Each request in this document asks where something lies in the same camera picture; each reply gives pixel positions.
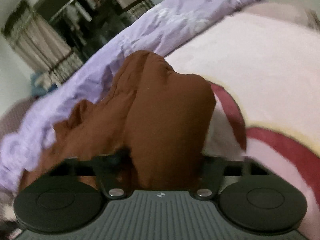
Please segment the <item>brown garment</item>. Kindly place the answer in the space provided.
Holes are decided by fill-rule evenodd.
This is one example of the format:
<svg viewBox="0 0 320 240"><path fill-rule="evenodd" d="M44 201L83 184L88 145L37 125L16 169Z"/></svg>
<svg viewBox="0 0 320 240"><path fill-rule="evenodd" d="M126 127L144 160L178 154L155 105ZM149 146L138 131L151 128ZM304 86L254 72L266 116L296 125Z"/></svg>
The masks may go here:
<svg viewBox="0 0 320 240"><path fill-rule="evenodd" d="M128 148L133 162L118 180L135 189L187 190L198 168L216 105L208 81L179 74L153 52L129 55L99 103L82 100L55 123L56 141L24 171L20 189L69 157L90 160Z"/></svg>

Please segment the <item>red and white garment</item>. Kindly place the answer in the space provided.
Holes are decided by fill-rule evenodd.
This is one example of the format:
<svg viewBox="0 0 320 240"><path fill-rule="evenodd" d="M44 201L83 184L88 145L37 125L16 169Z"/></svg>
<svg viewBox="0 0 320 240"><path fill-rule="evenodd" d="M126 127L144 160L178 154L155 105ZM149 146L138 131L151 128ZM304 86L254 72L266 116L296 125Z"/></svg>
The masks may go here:
<svg viewBox="0 0 320 240"><path fill-rule="evenodd" d="M309 147L284 133L259 126L247 126L240 107L231 94L220 85L212 82L209 84L222 104L240 147L247 146L249 138L261 140L294 163L302 175L311 178L319 176L319 157Z"/></svg>

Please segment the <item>mauve quilted headboard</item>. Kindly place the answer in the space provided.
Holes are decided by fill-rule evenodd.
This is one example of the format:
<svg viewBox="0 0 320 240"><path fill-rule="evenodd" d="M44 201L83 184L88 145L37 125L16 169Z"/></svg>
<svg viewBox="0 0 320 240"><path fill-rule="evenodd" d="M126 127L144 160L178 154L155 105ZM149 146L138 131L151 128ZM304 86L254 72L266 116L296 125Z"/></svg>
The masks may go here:
<svg viewBox="0 0 320 240"><path fill-rule="evenodd" d="M9 108L4 115L1 116L0 123L0 139L7 134L16 132L24 118L26 112L32 106L32 104L38 100L38 96L25 98L16 102L11 108Z"/></svg>

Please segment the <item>pile of plush toys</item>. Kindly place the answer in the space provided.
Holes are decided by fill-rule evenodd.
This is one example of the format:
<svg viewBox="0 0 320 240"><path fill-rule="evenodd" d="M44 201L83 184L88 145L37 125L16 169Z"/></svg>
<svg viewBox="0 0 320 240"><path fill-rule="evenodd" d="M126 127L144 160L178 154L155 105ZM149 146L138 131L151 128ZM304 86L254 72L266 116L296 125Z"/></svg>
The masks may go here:
<svg viewBox="0 0 320 240"><path fill-rule="evenodd" d="M57 89L61 83L51 72L36 72L30 76L31 96L42 97Z"/></svg>

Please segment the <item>pink bed sheet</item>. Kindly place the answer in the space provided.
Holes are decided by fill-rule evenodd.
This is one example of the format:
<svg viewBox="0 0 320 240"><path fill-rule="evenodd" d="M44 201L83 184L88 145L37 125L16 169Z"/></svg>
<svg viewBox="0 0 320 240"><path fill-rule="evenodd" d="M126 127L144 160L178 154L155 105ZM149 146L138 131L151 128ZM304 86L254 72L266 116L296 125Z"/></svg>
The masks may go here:
<svg viewBox="0 0 320 240"><path fill-rule="evenodd" d="M319 31L237 12L161 57L175 72L201 76L227 90L247 126L284 133L319 157ZM1 226L1 239L319 239L319 176L302 175L294 163L261 140L249 138L248 145L240 147L220 100L214 97L202 158L251 158L299 189L308 208L296 230L247 232L237 228L214 203L194 198L198 174L198 184L187 190L135 189L117 177L130 194L110 201L88 225L71 232L39 233L23 228L16 219ZM130 155L130 150L106 155L114 154ZM1 204L14 207L23 189L19 184L16 193L1 190Z"/></svg>

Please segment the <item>striped beige curtain left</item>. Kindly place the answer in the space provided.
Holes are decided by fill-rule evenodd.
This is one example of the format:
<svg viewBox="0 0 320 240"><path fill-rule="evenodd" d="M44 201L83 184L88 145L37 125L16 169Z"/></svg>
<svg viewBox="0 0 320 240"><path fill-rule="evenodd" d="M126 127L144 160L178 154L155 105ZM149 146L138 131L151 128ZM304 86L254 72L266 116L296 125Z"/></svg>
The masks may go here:
<svg viewBox="0 0 320 240"><path fill-rule="evenodd" d="M61 85L82 65L79 55L26 0L9 15L2 34L35 72L51 72Z"/></svg>

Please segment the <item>purple duvet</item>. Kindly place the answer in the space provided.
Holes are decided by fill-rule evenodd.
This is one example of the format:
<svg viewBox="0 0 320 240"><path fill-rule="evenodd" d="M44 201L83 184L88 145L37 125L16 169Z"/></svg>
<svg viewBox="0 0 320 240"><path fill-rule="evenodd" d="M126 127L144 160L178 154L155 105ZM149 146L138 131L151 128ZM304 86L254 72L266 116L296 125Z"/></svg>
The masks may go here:
<svg viewBox="0 0 320 240"><path fill-rule="evenodd" d="M17 132L1 141L1 190L16 193L24 171L55 139L53 125L82 99L106 95L125 57L138 50L166 56L225 16L262 0L164 0L99 49L60 88L36 100Z"/></svg>

